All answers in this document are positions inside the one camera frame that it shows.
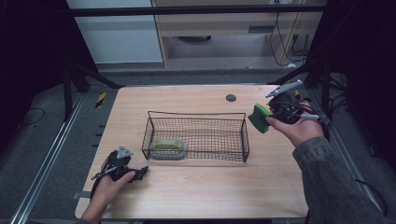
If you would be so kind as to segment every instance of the green sponge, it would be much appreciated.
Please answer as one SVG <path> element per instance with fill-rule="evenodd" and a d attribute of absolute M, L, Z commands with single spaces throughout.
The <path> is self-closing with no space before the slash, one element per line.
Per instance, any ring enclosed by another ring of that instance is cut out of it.
<path fill-rule="evenodd" d="M 272 116 L 272 114 L 273 113 L 267 105 L 257 103 L 254 105 L 253 114 L 248 116 L 248 119 L 259 132 L 266 133 L 270 124 L 265 118 Z"/>

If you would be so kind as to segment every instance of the table surface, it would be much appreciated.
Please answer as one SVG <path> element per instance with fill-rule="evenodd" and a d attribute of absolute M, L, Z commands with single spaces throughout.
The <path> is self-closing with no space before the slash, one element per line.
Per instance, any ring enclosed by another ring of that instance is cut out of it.
<path fill-rule="evenodd" d="M 130 168 L 148 166 L 141 181 L 128 184 L 107 208 L 104 218 L 271 218 L 304 217 L 301 171 L 293 146 L 278 131 L 259 133 L 247 118 L 247 162 L 186 159 L 146 160 L 142 149 L 148 111 L 176 113 L 246 113 L 276 86 L 167 86 L 119 90 L 83 190 L 100 172 L 108 154 L 124 145 L 134 152 Z M 226 95 L 236 101 L 228 102 Z M 81 217 L 89 199 L 78 201 Z"/>

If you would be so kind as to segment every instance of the gray sleeve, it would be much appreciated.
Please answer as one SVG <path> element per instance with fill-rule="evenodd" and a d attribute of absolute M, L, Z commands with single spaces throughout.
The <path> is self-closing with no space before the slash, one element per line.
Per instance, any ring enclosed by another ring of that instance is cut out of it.
<path fill-rule="evenodd" d="M 302 143 L 293 157 L 302 170 L 304 195 L 314 223 L 387 223 L 326 138 Z"/>

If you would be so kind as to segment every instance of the wire basket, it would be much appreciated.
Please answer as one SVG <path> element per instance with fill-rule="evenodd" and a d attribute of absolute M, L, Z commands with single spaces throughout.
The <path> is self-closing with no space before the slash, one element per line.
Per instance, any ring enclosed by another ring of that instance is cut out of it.
<path fill-rule="evenodd" d="M 147 160 L 246 162 L 249 147 L 245 117 L 245 113 L 179 114 L 149 111 L 142 151 Z M 156 147 L 156 143 L 161 141 L 164 144 Z"/>

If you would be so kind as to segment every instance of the dark background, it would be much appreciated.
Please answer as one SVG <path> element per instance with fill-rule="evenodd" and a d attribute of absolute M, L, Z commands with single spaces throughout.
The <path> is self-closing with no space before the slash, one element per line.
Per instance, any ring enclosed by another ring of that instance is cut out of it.
<path fill-rule="evenodd" d="M 331 72 L 346 75 L 351 112 L 373 154 L 387 159 L 396 171 L 395 3 L 332 0 L 329 4 L 348 7 L 323 14 L 310 53 L 319 51 L 318 56 L 330 66 Z M 313 69 L 310 75 L 320 72 Z"/>
<path fill-rule="evenodd" d="M 66 1 L 0 2 L 0 152 L 16 132 L 33 97 L 63 82 L 62 71 L 78 62 L 96 71 L 74 18 L 37 11 L 69 9 Z"/>

